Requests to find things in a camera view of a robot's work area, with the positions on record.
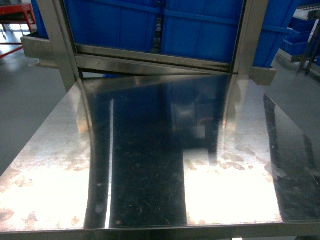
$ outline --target stainless steel table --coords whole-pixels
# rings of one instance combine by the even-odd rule
[[[318,147],[245,76],[78,81],[0,177],[0,239],[319,235]]]

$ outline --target stain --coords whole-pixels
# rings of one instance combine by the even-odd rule
[[[192,164],[192,162],[189,159],[186,159],[184,161],[184,163],[186,164],[186,166],[191,170],[191,171],[196,171],[197,168],[194,167],[194,165]]]
[[[27,219],[22,218],[22,221],[24,221],[24,225],[27,230],[34,229],[35,223],[38,222],[38,219],[36,217],[36,212],[35,211],[31,212],[28,215]]]
[[[231,155],[230,154],[223,154],[222,155],[222,158],[224,159],[224,160],[230,160],[231,159]]]
[[[245,171],[246,170],[243,166],[241,166],[241,165],[239,165],[239,164],[237,164],[235,162],[220,163],[219,165],[223,169],[235,168],[235,169],[240,170],[240,171]]]
[[[237,156],[237,155],[232,156],[231,160],[234,162],[244,162],[245,161],[242,157]]]
[[[256,159],[259,161],[259,162],[261,162],[261,163],[263,163],[264,162],[264,160],[262,159],[262,158],[260,158],[260,157],[256,157]]]
[[[9,208],[0,209],[0,222],[9,220],[10,218],[13,217],[14,214],[15,212]]]
[[[26,180],[24,177],[14,182],[19,188],[30,187],[34,185],[32,179]]]
[[[20,170],[9,167],[0,177],[0,192],[4,193],[6,190],[8,190],[11,187],[14,178],[20,173]]]
[[[248,154],[250,156],[255,156],[256,155],[256,153],[254,151],[251,151],[249,148],[247,148],[245,146],[242,146],[242,145],[236,146],[235,149],[237,149],[240,152],[246,153],[246,154]]]
[[[200,160],[196,161],[196,164],[197,164],[197,165],[200,165],[200,166],[205,165],[205,163],[204,163],[203,161],[200,161]]]
[[[272,165],[270,162],[264,166],[264,170],[266,170],[270,175],[272,175]]]
[[[72,226],[77,225],[79,222],[80,222],[80,220],[76,216],[74,218],[72,218],[72,220],[71,220]]]

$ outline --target metal rack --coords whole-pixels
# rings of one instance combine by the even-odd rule
[[[260,82],[273,79],[273,68],[253,67],[269,0],[243,1],[232,63],[75,44],[63,0],[38,0],[49,40],[36,34],[21,41],[38,66],[59,68],[68,91],[82,72],[134,76],[244,74]]]
[[[305,49],[304,54],[302,55],[290,55],[287,52],[283,51],[282,49],[280,49],[278,53],[280,56],[282,56],[283,58],[285,58],[291,63],[300,62],[300,70],[305,70],[306,73],[308,74],[310,72],[310,69],[312,68],[313,62],[315,61],[316,52],[320,44],[320,42],[318,42],[315,47],[315,50],[312,51],[312,48],[316,43],[316,39],[319,35],[319,30],[320,30],[320,24],[319,24],[320,4],[301,6],[295,11],[293,17],[303,21],[311,21],[316,19],[316,22],[314,23],[313,29],[308,39],[308,45]]]

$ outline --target blue plastic bin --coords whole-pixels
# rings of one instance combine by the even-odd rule
[[[230,63],[238,21],[164,10],[161,52]]]
[[[161,12],[156,5],[156,0],[65,0],[76,43],[143,52],[154,45]]]
[[[263,26],[253,65],[270,68],[284,38],[293,33],[289,28]]]
[[[254,65],[269,68],[300,0],[270,0]],[[243,1],[167,0],[161,52],[231,63]]]
[[[231,63],[238,33],[236,20],[164,10],[161,52]],[[254,65],[269,68],[292,30],[263,26]]]
[[[242,5],[242,0],[166,0],[165,9],[239,21]]]
[[[269,0],[263,25],[287,28],[300,0]]]
[[[296,28],[313,28],[315,25],[316,20],[304,21],[298,18],[293,17],[289,24],[289,28],[296,29]]]
[[[303,55],[308,46],[308,39],[309,39],[309,34],[287,37],[285,40],[283,40],[281,49],[292,56]],[[315,48],[316,48],[316,42],[313,45],[312,51],[314,51]]]
[[[35,17],[35,21],[36,21],[36,27],[37,27],[37,31],[39,33],[40,37],[43,38],[47,38],[48,37],[48,33],[45,27],[45,23],[42,19],[38,4],[37,4],[37,0],[31,0],[32,3],[32,8],[33,8],[33,12],[34,12],[34,17]]]
[[[299,6],[320,4],[320,0],[300,0]]]

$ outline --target concrete floor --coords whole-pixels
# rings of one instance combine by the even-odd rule
[[[23,50],[0,59],[0,175],[66,94],[60,72],[34,61]]]

